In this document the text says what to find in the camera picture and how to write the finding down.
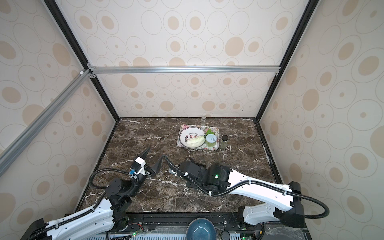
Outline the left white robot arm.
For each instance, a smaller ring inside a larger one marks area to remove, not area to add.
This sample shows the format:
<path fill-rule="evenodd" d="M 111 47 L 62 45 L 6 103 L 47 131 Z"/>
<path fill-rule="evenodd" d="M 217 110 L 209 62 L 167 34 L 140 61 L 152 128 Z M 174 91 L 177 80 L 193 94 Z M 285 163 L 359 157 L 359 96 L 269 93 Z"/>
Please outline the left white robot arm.
<path fill-rule="evenodd" d="M 89 177 L 89 185 L 103 190 L 96 203 L 82 211 L 45 222 L 44 219 L 34 221 L 22 236 L 23 240 L 81 240 L 93 234 L 108 232 L 120 221 L 126 218 L 126 209 L 132 204 L 148 177 L 153 177 L 160 171 L 163 157 L 160 157 L 153 167 L 146 164 L 150 149 L 139 154 L 130 166 L 129 171 L 115 168 L 99 169 Z M 94 184 L 96 175 L 103 172 L 115 172 L 129 176 L 128 180 L 115 178 L 107 186 Z"/>

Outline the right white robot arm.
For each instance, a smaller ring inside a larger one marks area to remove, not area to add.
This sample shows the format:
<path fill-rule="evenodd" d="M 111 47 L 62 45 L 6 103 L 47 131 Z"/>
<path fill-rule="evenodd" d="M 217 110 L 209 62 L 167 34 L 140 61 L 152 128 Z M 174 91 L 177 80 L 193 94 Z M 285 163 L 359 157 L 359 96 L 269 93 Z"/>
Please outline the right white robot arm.
<path fill-rule="evenodd" d="M 206 168 L 194 161 L 184 161 L 170 167 L 170 173 L 186 180 L 189 188 L 195 188 L 210 197 L 227 194 L 245 196 L 262 202 L 260 206 L 245 206 L 238 210 L 238 221 L 255 226 L 263 222 L 279 221 L 291 228 L 304 228 L 305 213 L 301 198 L 301 185 L 274 184 L 251 178 L 219 164 Z"/>

